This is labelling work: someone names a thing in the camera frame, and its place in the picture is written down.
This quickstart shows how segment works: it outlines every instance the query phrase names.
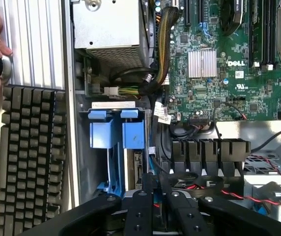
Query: side panel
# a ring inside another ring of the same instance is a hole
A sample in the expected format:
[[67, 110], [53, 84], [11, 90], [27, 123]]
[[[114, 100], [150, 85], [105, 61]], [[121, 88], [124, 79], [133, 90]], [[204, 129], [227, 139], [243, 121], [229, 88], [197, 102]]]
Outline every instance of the side panel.
[[0, 0], [0, 15], [14, 52], [10, 83], [64, 89], [61, 1]]

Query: black keyboard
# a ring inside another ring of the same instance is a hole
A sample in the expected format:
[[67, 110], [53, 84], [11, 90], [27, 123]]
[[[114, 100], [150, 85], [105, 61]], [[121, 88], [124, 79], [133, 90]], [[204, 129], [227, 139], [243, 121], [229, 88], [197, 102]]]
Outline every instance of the black keyboard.
[[59, 214], [65, 161], [65, 92], [3, 88], [0, 133], [0, 236]]

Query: green circuit board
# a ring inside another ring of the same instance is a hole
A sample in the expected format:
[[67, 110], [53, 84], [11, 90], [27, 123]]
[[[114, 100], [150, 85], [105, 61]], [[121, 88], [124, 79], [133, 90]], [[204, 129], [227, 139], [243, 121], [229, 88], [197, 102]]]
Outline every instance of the green circuit board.
[[[161, 2], [163, 8], [173, 1]], [[278, 113], [281, 112], [281, 63], [273, 71], [249, 67], [249, 1], [245, 1], [241, 27], [230, 36], [222, 33], [221, 0], [204, 1], [206, 33], [198, 23], [196, 2], [189, 1], [191, 26], [186, 26], [185, 17], [181, 16], [171, 32], [168, 107], [172, 121], [212, 119], [213, 109], [220, 102], [233, 103], [247, 120], [281, 119]], [[179, 7], [184, 9], [183, 0], [179, 1]], [[262, 27], [260, 16], [256, 14], [255, 17], [253, 34], [259, 51]], [[205, 48], [216, 49], [217, 76], [189, 78], [188, 52]], [[217, 110], [216, 117], [221, 121], [240, 119], [236, 111], [224, 105]]]

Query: heatsink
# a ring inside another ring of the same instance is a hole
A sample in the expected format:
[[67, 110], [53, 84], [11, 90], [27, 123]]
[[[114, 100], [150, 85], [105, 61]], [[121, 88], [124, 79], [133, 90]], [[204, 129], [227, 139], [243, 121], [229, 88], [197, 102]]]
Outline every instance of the heatsink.
[[189, 78], [217, 76], [217, 51], [197, 50], [188, 52]]

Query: dell logo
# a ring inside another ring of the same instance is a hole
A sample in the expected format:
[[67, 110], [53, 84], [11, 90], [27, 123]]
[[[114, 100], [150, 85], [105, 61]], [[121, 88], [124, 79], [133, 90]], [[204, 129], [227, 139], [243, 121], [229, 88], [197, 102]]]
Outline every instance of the dell logo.
[[244, 61], [227, 61], [228, 66], [245, 66]]
[[245, 86], [245, 84], [237, 84], [235, 89], [236, 90], [245, 90], [245, 89], [249, 89], [249, 87]]

